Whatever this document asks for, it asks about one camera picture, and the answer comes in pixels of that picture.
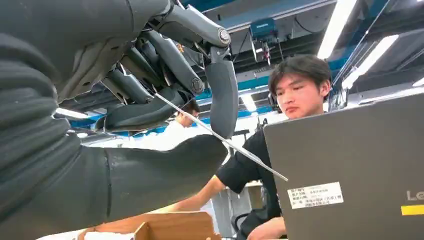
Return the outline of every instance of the robotic hand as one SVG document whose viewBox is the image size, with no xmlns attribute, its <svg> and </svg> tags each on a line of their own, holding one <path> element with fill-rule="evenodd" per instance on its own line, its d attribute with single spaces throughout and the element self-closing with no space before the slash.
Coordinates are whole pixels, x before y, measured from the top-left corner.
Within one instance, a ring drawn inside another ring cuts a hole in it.
<svg viewBox="0 0 424 240">
<path fill-rule="evenodd" d="M 136 87 L 126 87 L 126 90 L 118 87 L 125 77 L 117 70 L 108 75 L 105 85 L 117 97 L 124 92 L 130 99 L 138 99 L 146 96 L 147 90 L 137 79 L 145 79 L 169 101 L 177 106 L 184 105 L 202 93 L 204 86 L 171 39 L 178 41 L 204 54 L 207 59 L 205 73 L 213 92 L 211 127 L 222 137 L 231 137 L 237 119 L 238 96 L 233 63 L 228 60 L 230 36 L 227 31 L 195 8 L 183 9 L 172 2 L 167 12 L 153 17 L 147 25 L 149 28 L 138 36 L 135 47 L 129 49 L 120 61 L 136 77 L 127 77 L 133 79 L 132 86 Z M 164 39 L 158 32 L 169 38 Z M 105 132 L 140 131 L 154 127 L 175 112 L 158 98 L 147 104 L 145 99 L 115 109 L 96 126 Z"/>
<path fill-rule="evenodd" d="M 213 136 L 197 136 L 166 152 L 91 148 L 68 133 L 67 120 L 52 115 L 58 101 L 105 78 L 110 89 L 137 103 L 110 112 L 98 123 L 106 131 L 146 129 L 173 113 L 139 78 L 180 106 L 199 94 L 199 78 L 160 33 L 206 56 L 211 125 L 230 137 L 238 98 L 223 28 L 170 0 L 6 0 L 4 6 L 2 237 L 33 240 L 134 216 L 182 200 L 207 183 L 227 155 Z M 111 69 L 117 62 L 132 75 Z"/>
</svg>

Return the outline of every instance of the white label sticker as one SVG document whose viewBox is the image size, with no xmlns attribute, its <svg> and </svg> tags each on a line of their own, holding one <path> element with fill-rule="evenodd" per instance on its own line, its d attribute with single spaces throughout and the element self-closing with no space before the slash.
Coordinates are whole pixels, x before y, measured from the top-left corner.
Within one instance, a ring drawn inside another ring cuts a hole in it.
<svg viewBox="0 0 424 240">
<path fill-rule="evenodd" d="M 339 182 L 289 189 L 287 193 L 292 209 L 343 203 Z"/>
</svg>

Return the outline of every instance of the black t-shirt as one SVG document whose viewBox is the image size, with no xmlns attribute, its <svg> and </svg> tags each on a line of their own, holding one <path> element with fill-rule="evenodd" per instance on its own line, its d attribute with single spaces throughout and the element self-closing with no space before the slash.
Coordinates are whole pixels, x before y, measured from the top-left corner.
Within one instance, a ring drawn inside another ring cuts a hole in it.
<svg viewBox="0 0 424 240">
<path fill-rule="evenodd" d="M 263 130 L 257 131 L 246 140 L 243 147 L 258 156 L 264 164 L 271 166 Z M 254 209 L 246 217 L 237 233 L 237 239 L 246 239 L 257 226 L 281 216 L 277 188 L 272 173 L 259 166 L 243 154 L 236 152 L 216 173 L 221 182 L 235 193 L 240 193 L 248 182 L 261 180 L 266 188 L 266 205 Z"/>
</svg>

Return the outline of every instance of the laptop lid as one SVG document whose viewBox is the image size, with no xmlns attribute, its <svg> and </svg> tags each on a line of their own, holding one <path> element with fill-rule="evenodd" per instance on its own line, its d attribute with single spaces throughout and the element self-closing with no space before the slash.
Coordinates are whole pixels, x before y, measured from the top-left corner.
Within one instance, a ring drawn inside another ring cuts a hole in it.
<svg viewBox="0 0 424 240">
<path fill-rule="evenodd" d="M 424 239 L 424 94 L 264 128 L 290 240 Z"/>
</svg>

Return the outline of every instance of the laptop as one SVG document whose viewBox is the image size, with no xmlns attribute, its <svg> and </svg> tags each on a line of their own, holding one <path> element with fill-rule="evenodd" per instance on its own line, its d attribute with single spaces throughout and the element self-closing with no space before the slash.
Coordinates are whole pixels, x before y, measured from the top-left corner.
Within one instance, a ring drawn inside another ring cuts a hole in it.
<svg viewBox="0 0 424 240">
<path fill-rule="evenodd" d="M 264 128 L 289 240 L 424 239 L 424 94 Z"/>
</svg>

